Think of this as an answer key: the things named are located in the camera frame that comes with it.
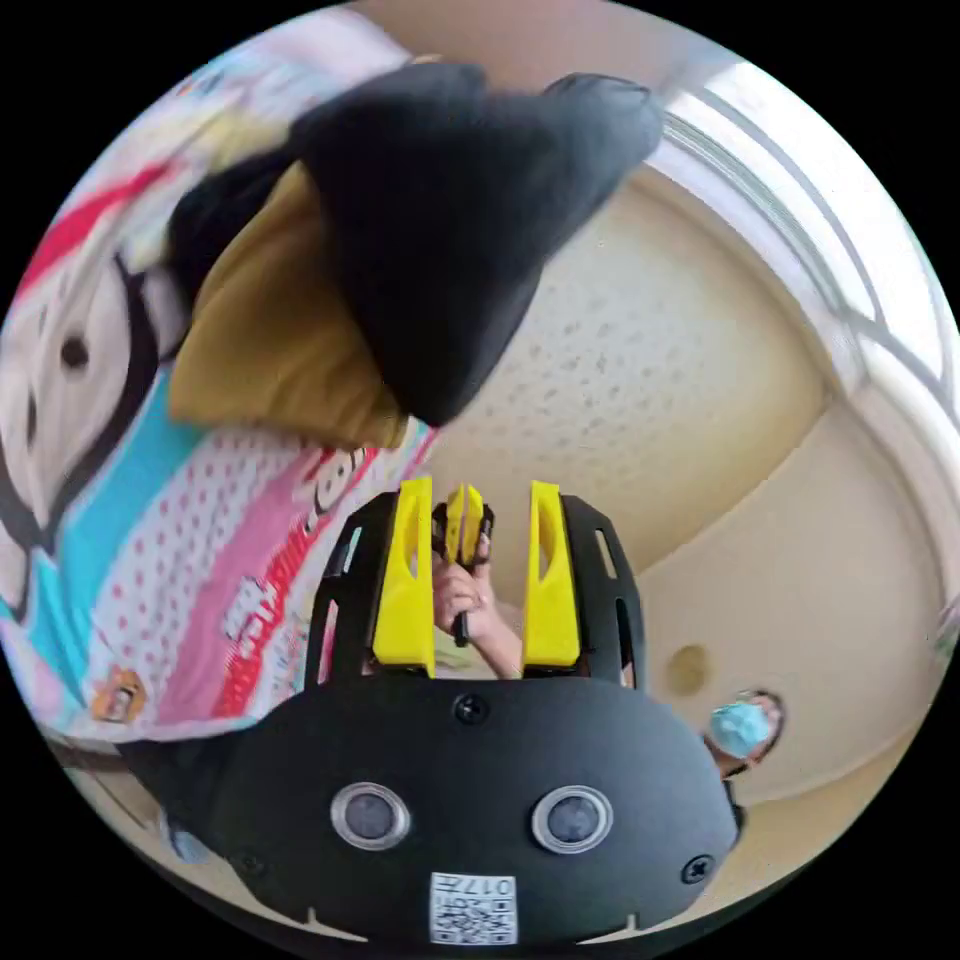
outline hand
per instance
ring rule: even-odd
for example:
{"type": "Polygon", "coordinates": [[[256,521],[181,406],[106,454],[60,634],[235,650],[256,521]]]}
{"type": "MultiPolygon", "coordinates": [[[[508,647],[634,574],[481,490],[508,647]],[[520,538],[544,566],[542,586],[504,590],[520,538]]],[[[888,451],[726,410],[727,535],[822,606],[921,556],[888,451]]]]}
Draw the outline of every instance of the hand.
{"type": "MultiPolygon", "coordinates": [[[[480,537],[477,555],[490,556],[490,539],[480,537]]],[[[503,632],[504,623],[497,611],[497,601],[490,582],[490,563],[479,564],[468,573],[459,564],[444,563],[434,557],[433,564],[433,619],[445,633],[452,633],[458,614],[466,614],[467,634],[473,643],[503,632]]]]}

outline screw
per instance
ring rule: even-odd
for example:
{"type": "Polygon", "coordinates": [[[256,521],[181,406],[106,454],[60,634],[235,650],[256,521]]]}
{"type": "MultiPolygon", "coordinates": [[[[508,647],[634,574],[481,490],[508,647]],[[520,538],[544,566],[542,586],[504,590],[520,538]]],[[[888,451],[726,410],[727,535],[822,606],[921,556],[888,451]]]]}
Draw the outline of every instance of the screw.
{"type": "Polygon", "coordinates": [[[490,707],[487,701],[477,694],[465,693],[454,701],[453,715],[468,727],[475,727],[490,716],[490,707]]]}
{"type": "Polygon", "coordinates": [[[713,864],[713,857],[707,853],[701,854],[699,857],[694,857],[683,868],[680,879],[687,884],[703,883],[713,872],[713,864]]]}
{"type": "Polygon", "coordinates": [[[230,858],[233,869],[244,877],[259,877],[266,873],[267,865],[249,850],[242,850],[230,858]]]}

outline black cushion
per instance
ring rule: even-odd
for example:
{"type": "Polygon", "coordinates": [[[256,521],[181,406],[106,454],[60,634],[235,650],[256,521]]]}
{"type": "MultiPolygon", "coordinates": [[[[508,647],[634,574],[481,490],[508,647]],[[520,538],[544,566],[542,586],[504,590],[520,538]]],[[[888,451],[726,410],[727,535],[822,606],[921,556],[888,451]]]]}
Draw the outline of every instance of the black cushion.
{"type": "Polygon", "coordinates": [[[338,279],[406,412],[442,426],[466,407],[544,265],[661,132],[650,91],[624,80],[500,93],[479,67],[444,63],[377,77],[294,124],[338,279]]]}

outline yellow plastic bracket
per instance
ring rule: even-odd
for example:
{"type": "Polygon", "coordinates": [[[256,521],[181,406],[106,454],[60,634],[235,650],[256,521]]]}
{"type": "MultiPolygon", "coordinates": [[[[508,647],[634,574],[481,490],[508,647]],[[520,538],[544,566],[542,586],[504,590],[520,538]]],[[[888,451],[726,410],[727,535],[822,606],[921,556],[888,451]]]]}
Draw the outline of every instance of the yellow plastic bracket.
{"type": "Polygon", "coordinates": [[[456,563],[460,553],[460,529],[463,524],[464,489],[461,483],[447,499],[447,563],[456,563]]]}
{"type": "Polygon", "coordinates": [[[400,488],[373,635],[373,655],[384,666],[422,667],[431,678],[436,676],[430,562],[432,500],[430,477],[408,480],[400,488]]]}
{"type": "Polygon", "coordinates": [[[579,657],[580,631],[560,488],[535,482],[530,491],[523,665],[569,668],[579,657]],[[542,578],[541,549],[547,558],[547,569],[542,578]]]}
{"type": "Polygon", "coordinates": [[[480,521],[483,520],[483,497],[473,487],[467,487],[467,509],[463,516],[463,562],[471,564],[480,539],[480,521]]]}

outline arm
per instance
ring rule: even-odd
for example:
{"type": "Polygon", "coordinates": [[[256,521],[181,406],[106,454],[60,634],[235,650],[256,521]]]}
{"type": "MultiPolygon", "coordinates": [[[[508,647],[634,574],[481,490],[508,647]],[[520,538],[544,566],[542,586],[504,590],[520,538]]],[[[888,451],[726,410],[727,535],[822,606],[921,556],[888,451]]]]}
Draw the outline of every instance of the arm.
{"type": "Polygon", "coordinates": [[[498,680],[519,680],[522,677],[520,638],[499,616],[489,633],[472,642],[498,680]]]}

